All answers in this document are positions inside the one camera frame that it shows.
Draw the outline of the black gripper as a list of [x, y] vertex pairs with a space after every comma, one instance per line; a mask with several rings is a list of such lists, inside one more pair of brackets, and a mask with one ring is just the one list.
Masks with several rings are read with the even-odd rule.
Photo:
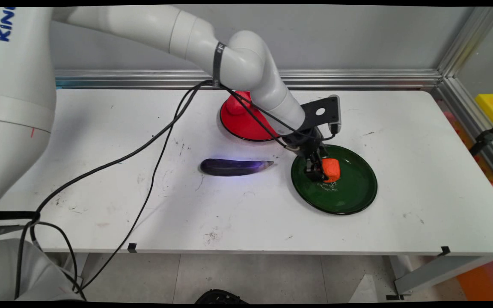
[[317, 127], [282, 136], [282, 141], [289, 150], [306, 161], [304, 174], [313, 182], [327, 180], [322, 160], [330, 158], [330, 155], [322, 139], [323, 136]]

